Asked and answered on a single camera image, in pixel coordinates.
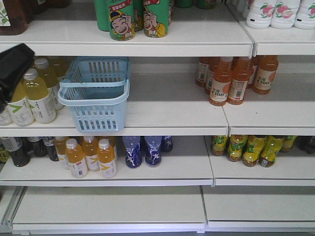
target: blue plastic basket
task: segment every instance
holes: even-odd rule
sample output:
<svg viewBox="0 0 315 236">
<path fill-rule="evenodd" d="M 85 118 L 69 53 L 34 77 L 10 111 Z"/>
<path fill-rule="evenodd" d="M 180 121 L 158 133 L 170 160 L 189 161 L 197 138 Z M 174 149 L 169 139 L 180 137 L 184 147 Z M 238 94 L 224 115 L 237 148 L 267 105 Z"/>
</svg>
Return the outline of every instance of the blue plastic basket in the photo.
<svg viewBox="0 0 315 236">
<path fill-rule="evenodd" d="M 121 130 L 129 96 L 127 58 L 78 57 L 60 82 L 59 101 L 69 106 L 78 131 Z"/>
</svg>

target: store shelf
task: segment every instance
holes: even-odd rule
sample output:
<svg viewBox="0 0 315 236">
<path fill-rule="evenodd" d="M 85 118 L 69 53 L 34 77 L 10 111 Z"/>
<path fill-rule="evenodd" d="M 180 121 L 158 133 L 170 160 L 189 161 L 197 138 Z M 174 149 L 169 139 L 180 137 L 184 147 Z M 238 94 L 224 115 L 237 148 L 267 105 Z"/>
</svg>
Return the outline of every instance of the store shelf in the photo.
<svg viewBox="0 0 315 236">
<path fill-rule="evenodd" d="M 269 26 L 266 29 L 253 29 L 246 25 L 246 20 L 227 4 L 240 26 L 253 40 L 253 55 L 315 55 L 315 30 L 276 29 Z"/>
<path fill-rule="evenodd" d="M 277 161 L 269 168 L 259 164 L 247 167 L 241 161 L 229 161 L 225 155 L 212 155 L 211 138 L 207 136 L 205 139 L 216 187 L 219 185 L 315 186 L 315 158 L 297 147 L 288 153 L 279 152 Z"/>
<path fill-rule="evenodd" d="M 204 226 L 199 186 L 29 187 L 13 233 L 204 232 Z"/>
<path fill-rule="evenodd" d="M 313 74 L 276 74 L 270 93 L 248 89 L 242 105 L 224 105 L 229 134 L 315 135 Z"/>
<path fill-rule="evenodd" d="M 314 232 L 312 187 L 204 186 L 206 231 Z"/>
<path fill-rule="evenodd" d="M 74 1 L 67 8 L 36 15 L 21 35 L 0 36 L 0 51 L 18 43 L 26 43 L 42 56 L 200 57 L 252 53 L 252 41 L 223 4 L 211 11 L 175 8 L 166 37 L 149 38 L 138 31 L 132 40 L 121 42 L 97 28 L 93 1 Z"/>
<path fill-rule="evenodd" d="M 143 163 L 136 169 L 125 164 L 122 140 L 118 139 L 117 174 L 103 178 L 100 171 L 89 171 L 83 178 L 74 178 L 69 170 L 48 157 L 34 157 L 24 167 L 8 160 L 0 173 L 1 185 L 21 186 L 180 186 L 211 185 L 212 172 L 202 136 L 174 137 L 174 148 L 162 154 L 162 162 L 152 168 Z"/>
<path fill-rule="evenodd" d="M 221 107 L 212 106 L 203 88 L 194 82 L 195 73 L 133 74 L 127 100 L 125 128 L 107 135 L 209 135 L 227 134 L 227 121 Z M 81 136 L 72 121 L 70 109 L 57 111 L 49 124 L 25 127 L 1 126 L 1 136 Z"/>
</svg>

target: dark brown bottle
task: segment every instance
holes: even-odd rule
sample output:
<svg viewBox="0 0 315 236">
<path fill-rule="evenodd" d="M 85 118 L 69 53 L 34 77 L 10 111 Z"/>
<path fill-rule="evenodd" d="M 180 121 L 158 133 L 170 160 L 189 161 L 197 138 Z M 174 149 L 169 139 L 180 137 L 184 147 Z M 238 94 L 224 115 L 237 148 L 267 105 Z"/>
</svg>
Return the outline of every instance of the dark brown bottle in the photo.
<svg viewBox="0 0 315 236">
<path fill-rule="evenodd" d="M 28 28 L 21 2 L 22 0 L 0 1 L 0 35 L 17 35 Z"/>
</svg>

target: beverage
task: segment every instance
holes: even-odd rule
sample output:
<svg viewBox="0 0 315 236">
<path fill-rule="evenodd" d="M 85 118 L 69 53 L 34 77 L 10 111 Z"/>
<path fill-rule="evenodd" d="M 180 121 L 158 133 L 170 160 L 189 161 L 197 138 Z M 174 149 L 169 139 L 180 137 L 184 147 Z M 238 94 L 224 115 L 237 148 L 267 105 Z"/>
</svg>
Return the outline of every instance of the beverage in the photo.
<svg viewBox="0 0 315 236">
<path fill-rule="evenodd" d="M 244 102 L 244 95 L 251 70 L 251 60 L 248 57 L 240 57 L 236 67 L 232 70 L 232 82 L 227 96 L 228 103 L 240 105 Z"/>
<path fill-rule="evenodd" d="M 88 173 L 88 166 L 81 145 L 75 139 L 68 139 L 65 145 L 71 174 L 76 178 L 84 177 Z"/>
<path fill-rule="evenodd" d="M 108 139 L 101 139 L 98 142 L 98 163 L 102 175 L 105 178 L 111 178 L 117 173 L 115 154 L 113 147 L 109 144 Z"/>
<path fill-rule="evenodd" d="M 219 67 L 215 70 L 209 97 L 209 102 L 214 106 L 226 103 L 232 80 L 232 61 L 233 57 L 221 57 Z"/>
<path fill-rule="evenodd" d="M 278 65 L 278 56 L 266 55 L 263 59 L 261 59 L 259 69 L 255 77 L 254 87 L 252 88 L 254 92 L 258 94 L 269 93 Z"/>
<path fill-rule="evenodd" d="M 85 160 L 88 164 L 88 169 L 91 171 L 98 171 L 98 157 L 97 157 L 97 147 L 98 140 L 94 136 L 84 136 L 83 138 L 83 153 L 85 155 Z"/>
<path fill-rule="evenodd" d="M 66 149 L 66 141 L 69 139 L 69 137 L 62 137 L 62 136 L 56 136 L 54 139 L 55 148 L 57 152 L 58 159 L 63 166 L 64 169 L 69 169 L 68 159 L 65 155 L 65 149 Z"/>
<path fill-rule="evenodd" d="M 47 155 L 47 150 L 41 137 L 28 137 L 28 141 L 31 143 L 35 156 L 43 157 Z"/>
<path fill-rule="evenodd" d="M 24 74 L 23 87 L 37 122 L 43 124 L 52 122 L 56 117 L 54 103 L 45 82 L 35 69 L 28 69 Z"/>
<path fill-rule="evenodd" d="M 32 124 L 34 116 L 32 114 L 30 104 L 26 98 L 23 85 L 19 82 L 12 96 L 12 100 L 8 103 L 8 110 L 16 125 L 26 126 Z"/>
<path fill-rule="evenodd" d="M 270 167 L 276 162 L 276 157 L 282 148 L 283 141 L 284 137 L 282 135 L 268 136 L 267 143 L 259 158 L 259 163 L 261 166 Z"/>
<path fill-rule="evenodd" d="M 46 58 L 36 59 L 34 64 L 38 70 L 39 76 L 45 81 L 50 97 L 54 102 L 55 110 L 60 110 L 63 107 L 63 104 L 58 101 L 58 91 L 60 86 L 54 69 L 49 65 Z"/>
<path fill-rule="evenodd" d="M 123 141 L 126 147 L 126 165 L 131 168 L 140 166 L 142 163 L 140 136 L 123 136 Z"/>
</svg>

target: bottle label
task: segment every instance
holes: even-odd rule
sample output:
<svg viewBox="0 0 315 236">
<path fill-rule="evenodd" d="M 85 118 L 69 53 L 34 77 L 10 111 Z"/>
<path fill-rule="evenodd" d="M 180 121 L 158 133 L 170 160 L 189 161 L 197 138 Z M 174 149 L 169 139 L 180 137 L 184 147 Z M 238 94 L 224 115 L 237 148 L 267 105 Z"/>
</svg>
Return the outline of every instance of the bottle label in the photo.
<svg viewBox="0 0 315 236">
<path fill-rule="evenodd" d="M 269 90 L 271 83 L 275 78 L 276 71 L 266 71 L 261 68 L 258 69 L 254 86 L 260 90 Z"/>
<path fill-rule="evenodd" d="M 216 80 L 212 81 L 210 98 L 217 102 L 224 102 L 227 99 L 231 82 L 220 83 Z"/>
<path fill-rule="evenodd" d="M 8 103 L 8 110 L 17 125 L 28 125 L 34 121 L 29 102 L 26 97 L 18 102 Z"/>
<path fill-rule="evenodd" d="M 232 100 L 243 100 L 246 91 L 247 81 L 237 81 L 235 79 L 231 82 L 231 87 L 228 92 L 228 97 Z"/>
<path fill-rule="evenodd" d="M 98 171 L 99 170 L 99 165 L 98 165 L 98 156 L 85 156 L 85 159 L 88 164 L 88 169 L 91 171 Z"/>
<path fill-rule="evenodd" d="M 40 100 L 29 100 L 29 103 L 31 111 L 39 123 L 47 123 L 55 118 L 56 111 L 50 95 Z"/>
</svg>

